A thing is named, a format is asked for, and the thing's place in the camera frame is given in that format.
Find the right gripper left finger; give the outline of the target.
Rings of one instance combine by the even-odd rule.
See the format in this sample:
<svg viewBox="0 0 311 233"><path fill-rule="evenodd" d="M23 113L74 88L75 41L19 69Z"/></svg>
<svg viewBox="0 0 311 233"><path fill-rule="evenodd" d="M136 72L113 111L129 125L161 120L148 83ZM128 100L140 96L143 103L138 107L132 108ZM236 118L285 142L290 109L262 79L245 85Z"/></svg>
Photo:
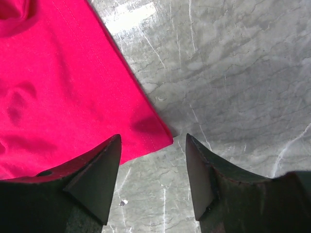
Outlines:
<svg viewBox="0 0 311 233"><path fill-rule="evenodd" d="M3 233L85 233L108 222L121 158L116 134L94 149L35 176L0 183Z"/></svg>

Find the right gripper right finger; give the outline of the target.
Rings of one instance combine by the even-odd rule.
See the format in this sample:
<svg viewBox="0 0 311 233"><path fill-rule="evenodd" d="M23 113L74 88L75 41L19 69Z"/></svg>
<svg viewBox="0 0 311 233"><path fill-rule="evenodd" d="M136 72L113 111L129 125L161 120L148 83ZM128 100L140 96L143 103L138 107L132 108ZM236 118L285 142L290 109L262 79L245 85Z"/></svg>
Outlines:
<svg viewBox="0 0 311 233"><path fill-rule="evenodd" d="M308 233L311 173L266 178L186 136L186 163L195 219L203 233Z"/></svg>

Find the pink red t-shirt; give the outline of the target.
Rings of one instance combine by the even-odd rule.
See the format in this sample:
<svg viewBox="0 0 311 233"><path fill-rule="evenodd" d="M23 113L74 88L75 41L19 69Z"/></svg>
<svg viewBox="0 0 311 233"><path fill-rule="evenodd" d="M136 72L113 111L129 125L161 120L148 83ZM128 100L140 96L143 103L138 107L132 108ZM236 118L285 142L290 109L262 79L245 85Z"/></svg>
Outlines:
<svg viewBox="0 0 311 233"><path fill-rule="evenodd" d="M1 1L1 179L36 175L115 134L121 163L173 143L89 2Z"/></svg>

